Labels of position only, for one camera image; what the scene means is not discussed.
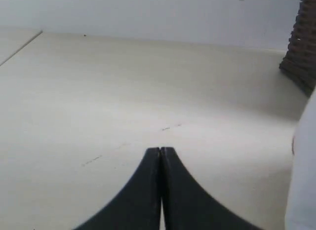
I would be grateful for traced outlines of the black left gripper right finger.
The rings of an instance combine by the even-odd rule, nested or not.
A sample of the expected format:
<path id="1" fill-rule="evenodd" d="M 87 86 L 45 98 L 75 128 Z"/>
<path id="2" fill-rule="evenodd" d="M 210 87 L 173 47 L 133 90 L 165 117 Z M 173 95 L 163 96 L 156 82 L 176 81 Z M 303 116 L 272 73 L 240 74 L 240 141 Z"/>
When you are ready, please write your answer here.
<path id="1" fill-rule="evenodd" d="M 160 149 L 160 194 L 167 230 L 255 230 L 210 196 L 172 147 Z"/>

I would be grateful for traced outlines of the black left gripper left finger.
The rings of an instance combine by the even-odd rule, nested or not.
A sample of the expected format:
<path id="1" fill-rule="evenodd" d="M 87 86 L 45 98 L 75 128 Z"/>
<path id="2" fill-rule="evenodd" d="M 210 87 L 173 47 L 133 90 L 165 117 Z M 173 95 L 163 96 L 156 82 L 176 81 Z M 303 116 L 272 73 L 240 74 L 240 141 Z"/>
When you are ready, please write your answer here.
<path id="1" fill-rule="evenodd" d="M 126 185 L 77 229 L 158 230 L 161 211 L 159 167 L 159 148 L 147 149 Z"/>

